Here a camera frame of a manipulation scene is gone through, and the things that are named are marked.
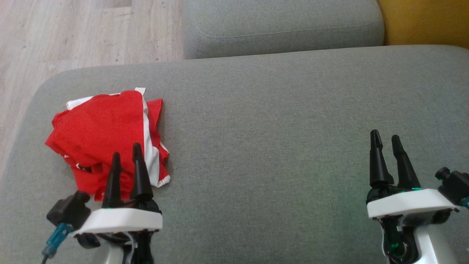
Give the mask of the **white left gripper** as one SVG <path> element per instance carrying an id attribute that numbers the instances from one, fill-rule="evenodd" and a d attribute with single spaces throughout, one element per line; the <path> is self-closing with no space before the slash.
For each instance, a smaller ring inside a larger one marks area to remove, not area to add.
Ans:
<path id="1" fill-rule="evenodd" d="M 135 199 L 131 207 L 123 207 L 120 176 L 121 158 L 118 152 L 112 156 L 111 169 L 103 196 L 102 208 L 91 212 L 81 228 L 72 236 L 83 234 L 117 234 L 124 232 L 156 232 L 163 228 L 163 216 L 159 206 L 153 201 L 148 169 L 139 143 L 133 145 L 134 181 L 130 194 Z"/>

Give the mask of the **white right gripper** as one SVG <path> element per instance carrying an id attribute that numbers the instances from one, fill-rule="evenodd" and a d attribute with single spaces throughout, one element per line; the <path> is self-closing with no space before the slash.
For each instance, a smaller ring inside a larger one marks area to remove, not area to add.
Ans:
<path id="1" fill-rule="evenodd" d="M 421 184 L 398 135 L 392 135 L 392 152 L 397 162 L 398 187 L 420 189 Z M 370 132 L 370 186 L 394 184 L 382 153 L 383 143 L 378 130 Z M 401 192 L 367 204 L 368 217 L 381 219 L 388 216 L 458 209 L 436 189 Z"/>

